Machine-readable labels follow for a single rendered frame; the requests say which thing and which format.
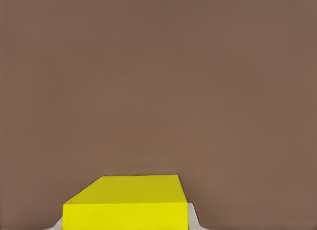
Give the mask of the yellow square block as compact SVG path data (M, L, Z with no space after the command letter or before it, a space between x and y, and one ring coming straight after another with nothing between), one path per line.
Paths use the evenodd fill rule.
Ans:
M103 176L63 205L62 230L188 230L177 175Z

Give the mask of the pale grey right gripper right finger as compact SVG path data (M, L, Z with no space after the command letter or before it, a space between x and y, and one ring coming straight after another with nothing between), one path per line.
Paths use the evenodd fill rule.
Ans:
M207 228L202 227L199 224L194 205L192 203L187 203L188 209L188 229L189 230L209 230Z

